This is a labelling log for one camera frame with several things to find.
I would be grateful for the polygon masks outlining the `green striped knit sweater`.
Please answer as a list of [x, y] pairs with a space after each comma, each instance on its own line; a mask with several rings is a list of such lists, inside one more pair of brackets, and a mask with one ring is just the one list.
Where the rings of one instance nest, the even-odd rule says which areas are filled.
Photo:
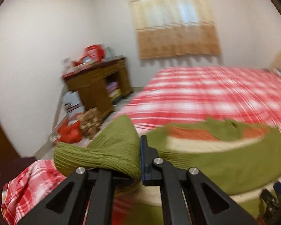
[[[148, 145], [175, 167], [199, 168], [252, 216], [259, 190], [281, 178], [281, 133], [265, 124], [207, 119], [170, 123], [146, 133]], [[54, 164], [64, 176], [78, 167], [106, 168], [130, 176], [116, 187], [113, 224], [162, 224], [160, 195], [142, 188], [140, 138], [130, 118], [110, 122], [86, 147], [59, 143]]]

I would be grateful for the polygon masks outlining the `red plastic bag on floor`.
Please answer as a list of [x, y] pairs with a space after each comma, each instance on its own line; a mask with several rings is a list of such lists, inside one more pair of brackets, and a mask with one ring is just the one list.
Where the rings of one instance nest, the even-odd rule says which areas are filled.
[[78, 143], [83, 140], [83, 135], [81, 134], [81, 122], [77, 120], [74, 123], [69, 123], [69, 119], [65, 118], [60, 127], [57, 129], [58, 142], [73, 144]]

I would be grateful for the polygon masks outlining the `brown floral patterned bag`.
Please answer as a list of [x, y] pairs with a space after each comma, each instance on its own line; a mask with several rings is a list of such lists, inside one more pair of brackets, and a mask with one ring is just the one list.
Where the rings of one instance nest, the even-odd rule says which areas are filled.
[[102, 124], [102, 118], [97, 108], [91, 108], [77, 116], [76, 119], [80, 121], [82, 135], [88, 139], [93, 139], [96, 136]]

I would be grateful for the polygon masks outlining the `white printed cardboard box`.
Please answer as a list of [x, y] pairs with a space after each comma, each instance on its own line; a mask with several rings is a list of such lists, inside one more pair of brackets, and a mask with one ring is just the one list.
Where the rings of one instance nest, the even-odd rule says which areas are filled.
[[85, 112], [85, 107], [77, 91], [69, 91], [63, 96], [63, 106], [68, 117]]

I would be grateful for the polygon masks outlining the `red white plaid bed sheet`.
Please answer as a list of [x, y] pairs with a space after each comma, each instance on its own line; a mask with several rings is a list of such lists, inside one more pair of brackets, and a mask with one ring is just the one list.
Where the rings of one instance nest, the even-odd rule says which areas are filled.
[[[281, 77], [275, 73], [224, 67], [170, 67], [161, 70], [121, 110], [138, 133], [167, 123], [207, 117], [264, 122], [281, 131]], [[52, 160], [38, 160], [4, 185], [1, 212], [17, 224], [63, 181]]]

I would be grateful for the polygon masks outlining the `stacked items in desk shelf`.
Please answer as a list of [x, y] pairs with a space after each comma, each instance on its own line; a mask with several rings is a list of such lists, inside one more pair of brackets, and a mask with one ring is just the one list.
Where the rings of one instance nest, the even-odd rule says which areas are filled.
[[116, 82], [116, 81], [109, 83], [106, 86], [106, 90], [108, 92], [108, 97], [110, 98], [110, 100], [112, 102], [114, 102], [122, 94], [121, 90], [120, 90], [120, 88], [118, 86], [118, 82]]

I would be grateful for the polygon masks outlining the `brown wooden desk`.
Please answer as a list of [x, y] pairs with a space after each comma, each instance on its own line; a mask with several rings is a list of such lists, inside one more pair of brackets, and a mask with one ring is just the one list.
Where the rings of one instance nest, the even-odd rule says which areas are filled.
[[105, 119], [113, 111], [113, 102], [108, 95], [108, 79], [116, 81], [121, 91], [120, 97], [129, 96], [133, 90], [129, 82], [125, 57], [94, 63], [86, 69], [62, 77], [68, 90], [78, 92], [82, 104], [88, 111], [96, 108]]

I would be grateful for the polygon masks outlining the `red gift bag on desk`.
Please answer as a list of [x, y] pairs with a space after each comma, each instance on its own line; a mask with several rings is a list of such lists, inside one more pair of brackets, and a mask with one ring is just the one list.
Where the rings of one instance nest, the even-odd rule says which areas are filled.
[[74, 67], [82, 64], [92, 64], [95, 62], [102, 62], [105, 57], [102, 44], [88, 46], [84, 50], [83, 56], [78, 61], [72, 61]]

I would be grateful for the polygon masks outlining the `beige patterned window curtain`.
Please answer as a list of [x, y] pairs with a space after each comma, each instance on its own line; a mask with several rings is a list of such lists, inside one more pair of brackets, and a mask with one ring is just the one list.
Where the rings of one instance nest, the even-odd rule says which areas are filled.
[[129, 0], [141, 59], [221, 55], [208, 0]]

